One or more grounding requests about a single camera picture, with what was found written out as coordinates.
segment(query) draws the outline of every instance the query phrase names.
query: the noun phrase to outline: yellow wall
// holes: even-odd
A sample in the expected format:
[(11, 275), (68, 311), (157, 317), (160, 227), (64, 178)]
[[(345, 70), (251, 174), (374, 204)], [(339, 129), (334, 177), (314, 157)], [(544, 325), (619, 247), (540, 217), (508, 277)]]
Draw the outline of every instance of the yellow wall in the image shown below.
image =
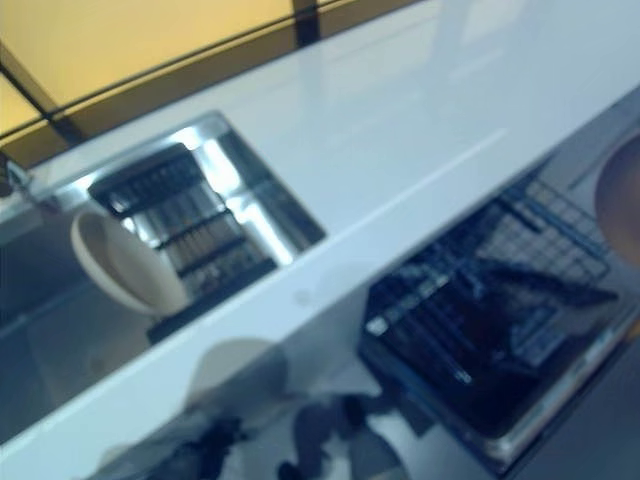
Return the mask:
[(11, 130), (37, 116), (37, 110), (27, 103), (3, 75), (0, 75), (0, 132)]
[(63, 105), (291, 9), (291, 0), (0, 0), (0, 40)]

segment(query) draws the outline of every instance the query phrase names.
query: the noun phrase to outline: wire rack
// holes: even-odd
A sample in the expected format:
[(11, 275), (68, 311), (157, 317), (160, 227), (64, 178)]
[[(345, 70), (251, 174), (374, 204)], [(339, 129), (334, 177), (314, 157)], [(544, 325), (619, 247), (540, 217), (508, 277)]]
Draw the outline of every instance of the wire rack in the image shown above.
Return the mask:
[(526, 177), (374, 285), (365, 330), (443, 381), (496, 359), (533, 374), (567, 339), (559, 309), (616, 298), (594, 287), (607, 252), (592, 217)]
[(171, 264), (194, 299), (239, 289), (274, 268), (190, 152), (171, 147), (157, 157), (99, 182), (92, 195)]

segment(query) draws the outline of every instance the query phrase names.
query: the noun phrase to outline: beige bowl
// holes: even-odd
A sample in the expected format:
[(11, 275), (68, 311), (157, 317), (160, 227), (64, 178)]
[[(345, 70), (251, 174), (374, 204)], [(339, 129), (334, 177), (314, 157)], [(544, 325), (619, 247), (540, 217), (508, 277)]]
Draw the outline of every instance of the beige bowl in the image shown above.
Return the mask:
[(640, 134), (607, 161), (596, 187), (596, 216), (611, 247), (640, 267)]
[(123, 305), (165, 316), (188, 305), (188, 295), (173, 269), (116, 219), (78, 214), (71, 225), (71, 243), (89, 277)]

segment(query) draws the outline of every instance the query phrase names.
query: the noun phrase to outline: dish rack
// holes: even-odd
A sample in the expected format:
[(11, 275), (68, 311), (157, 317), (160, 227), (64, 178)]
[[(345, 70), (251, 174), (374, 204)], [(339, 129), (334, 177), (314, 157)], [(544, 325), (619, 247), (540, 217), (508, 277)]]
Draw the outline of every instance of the dish rack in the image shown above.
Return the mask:
[(360, 354), (503, 474), (555, 413), (538, 402), (606, 343), (608, 252), (533, 172), (371, 287)]
[(231, 284), (237, 291), (276, 267), (181, 144), (90, 193), (173, 266), (194, 300)]

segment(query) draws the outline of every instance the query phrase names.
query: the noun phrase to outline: white countertop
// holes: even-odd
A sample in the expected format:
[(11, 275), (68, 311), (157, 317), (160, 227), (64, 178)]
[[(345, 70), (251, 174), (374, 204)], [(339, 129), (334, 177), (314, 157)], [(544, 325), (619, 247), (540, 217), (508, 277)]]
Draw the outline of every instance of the white countertop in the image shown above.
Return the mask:
[(281, 341), (531, 165), (640, 83), (639, 14), (633, 0), (430, 0), (42, 166), (53, 185), (218, 109), (328, 235), (3, 445), (0, 478), (90, 475), (183, 408), (213, 345)]

